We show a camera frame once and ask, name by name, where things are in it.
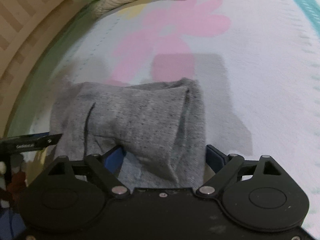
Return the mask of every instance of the teal border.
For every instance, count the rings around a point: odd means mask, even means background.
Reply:
[[[315,0],[294,0],[316,30],[320,39],[320,6]]]

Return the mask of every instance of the bed sheet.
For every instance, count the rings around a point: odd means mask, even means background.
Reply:
[[[246,159],[273,156],[307,193],[303,227],[320,239],[317,0],[140,0],[96,22],[84,10],[40,61],[9,135],[49,130],[64,76],[115,85],[198,79],[206,142]]]

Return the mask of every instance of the pink flower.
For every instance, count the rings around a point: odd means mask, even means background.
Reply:
[[[227,31],[230,19],[212,14],[221,4],[222,0],[201,4],[196,4],[196,0],[180,0],[168,9],[148,13],[142,20],[142,30],[129,34],[114,50],[114,55],[121,60],[107,83],[129,83],[153,55],[151,76],[154,81],[193,78],[195,59],[181,37],[184,34],[212,37]]]

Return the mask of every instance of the gray cloth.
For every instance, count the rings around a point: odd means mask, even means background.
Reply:
[[[118,179],[131,190],[203,183],[204,104],[193,80],[130,87],[69,84],[53,106],[50,133],[63,133],[54,158],[82,160],[122,145],[129,153]]]

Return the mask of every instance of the folded gray garment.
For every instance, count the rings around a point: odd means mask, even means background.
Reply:
[[[63,135],[48,160],[82,160],[123,146],[129,153],[118,179],[131,190],[203,183],[204,104],[190,79],[130,87],[68,84],[53,106],[50,133]]]

